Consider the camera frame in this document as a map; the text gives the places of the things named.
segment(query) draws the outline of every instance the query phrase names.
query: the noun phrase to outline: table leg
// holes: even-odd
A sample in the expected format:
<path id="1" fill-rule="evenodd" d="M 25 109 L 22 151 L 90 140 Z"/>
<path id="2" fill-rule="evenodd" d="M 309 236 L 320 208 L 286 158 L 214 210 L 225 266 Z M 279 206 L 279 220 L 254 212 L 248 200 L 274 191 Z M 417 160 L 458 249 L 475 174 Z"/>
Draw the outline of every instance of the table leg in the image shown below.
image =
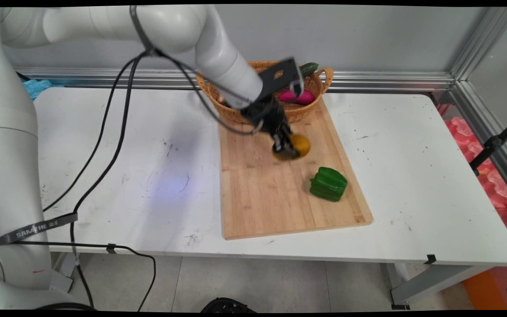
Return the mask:
<path id="1" fill-rule="evenodd" d="M 409 301 L 435 294 L 491 268 L 470 265 L 431 265 L 416 277 L 404 281 L 404 276 L 400 276 L 400 268 L 397 265 L 387 266 L 391 281 L 400 282 L 400 285 L 393 284 L 393 289 L 390 291 L 394 305 L 407 305 Z"/>

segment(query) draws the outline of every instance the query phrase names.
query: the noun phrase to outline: floor tile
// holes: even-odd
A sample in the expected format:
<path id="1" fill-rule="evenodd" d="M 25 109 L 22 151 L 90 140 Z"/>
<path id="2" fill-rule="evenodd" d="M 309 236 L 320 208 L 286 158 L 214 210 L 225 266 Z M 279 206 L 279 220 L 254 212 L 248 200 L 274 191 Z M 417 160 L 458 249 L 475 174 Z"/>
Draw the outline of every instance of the floor tile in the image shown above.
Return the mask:
<path id="1" fill-rule="evenodd" d="M 329 312 L 324 262 L 183 257 L 174 312 L 230 297 L 258 313 Z"/>
<path id="2" fill-rule="evenodd" d="M 155 257 L 157 273 L 141 311 L 171 311 L 181 257 Z M 151 259 L 126 254 L 83 253 L 79 259 L 98 310 L 136 311 L 153 276 Z M 77 271 L 70 294 L 88 304 Z"/>
<path id="3" fill-rule="evenodd" d="M 326 262 L 333 313 L 390 311 L 390 281 L 380 263 Z"/>

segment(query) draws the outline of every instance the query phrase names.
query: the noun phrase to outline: black object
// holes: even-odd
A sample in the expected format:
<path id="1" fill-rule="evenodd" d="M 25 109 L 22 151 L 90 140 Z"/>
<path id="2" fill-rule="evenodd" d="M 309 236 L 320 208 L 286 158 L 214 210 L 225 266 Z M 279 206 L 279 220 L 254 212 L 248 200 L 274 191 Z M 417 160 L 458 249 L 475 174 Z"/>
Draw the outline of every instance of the black object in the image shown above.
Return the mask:
<path id="1" fill-rule="evenodd" d="M 226 297 L 217 297 L 210 303 L 208 303 L 201 313 L 256 313 L 255 311 L 248 308 L 248 305 L 244 305 L 233 299 Z"/>
<path id="2" fill-rule="evenodd" d="M 22 80 L 25 80 L 25 81 L 29 81 L 30 80 L 30 78 L 28 78 L 27 76 L 21 74 L 20 72 L 16 72 L 16 74 Z"/>
<path id="3" fill-rule="evenodd" d="M 485 144 L 482 146 L 484 150 L 481 153 L 478 153 L 477 157 L 475 157 L 470 162 L 470 167 L 473 169 L 475 175 L 479 175 L 478 167 L 487 160 L 494 152 L 496 152 L 499 148 L 503 146 L 503 144 L 507 141 L 507 127 L 503 129 L 503 131 L 499 135 L 491 136 Z"/>
<path id="4" fill-rule="evenodd" d="M 437 261 L 435 259 L 435 254 L 428 254 L 428 261 L 426 261 L 424 264 L 432 264 L 435 261 Z"/>
<path id="5" fill-rule="evenodd" d="M 109 246 L 107 247 L 107 252 L 109 252 L 109 254 L 117 254 L 114 250 L 114 247 L 116 246 L 117 245 L 114 243 L 109 243 Z"/>
<path id="6" fill-rule="evenodd" d="M 392 310 L 410 310 L 410 305 L 390 305 Z"/>
<path id="7" fill-rule="evenodd" d="M 262 71 L 259 73 L 259 77 L 263 81 L 263 86 L 256 101 L 273 95 L 274 92 L 287 87 L 289 84 L 292 84 L 294 95 L 299 96 L 302 85 L 304 85 L 300 70 L 292 57 Z"/>

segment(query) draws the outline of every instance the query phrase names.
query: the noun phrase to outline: green cucumber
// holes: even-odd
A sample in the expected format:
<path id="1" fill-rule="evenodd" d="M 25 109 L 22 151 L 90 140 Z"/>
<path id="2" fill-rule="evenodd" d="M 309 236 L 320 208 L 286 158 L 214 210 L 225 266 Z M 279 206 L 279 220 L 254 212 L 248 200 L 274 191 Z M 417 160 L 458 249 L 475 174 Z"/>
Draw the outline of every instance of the green cucumber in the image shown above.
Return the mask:
<path id="1" fill-rule="evenodd" d="M 316 70 L 318 70 L 318 64 L 316 63 L 306 63 L 300 67 L 300 73 L 302 74 L 303 77 L 309 76 Z"/>

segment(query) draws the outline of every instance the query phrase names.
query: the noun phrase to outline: cable clip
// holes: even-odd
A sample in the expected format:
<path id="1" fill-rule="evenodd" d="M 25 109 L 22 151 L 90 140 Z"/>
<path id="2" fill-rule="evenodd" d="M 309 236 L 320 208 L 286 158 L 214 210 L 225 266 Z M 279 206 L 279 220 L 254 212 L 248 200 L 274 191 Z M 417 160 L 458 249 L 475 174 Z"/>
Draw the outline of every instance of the cable clip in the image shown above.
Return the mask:
<path id="1" fill-rule="evenodd" d="M 109 252 L 109 254 L 117 254 L 115 251 L 114 251 L 114 248 L 116 247 L 117 245 L 114 244 L 114 243 L 109 243 L 107 245 L 107 252 Z"/>

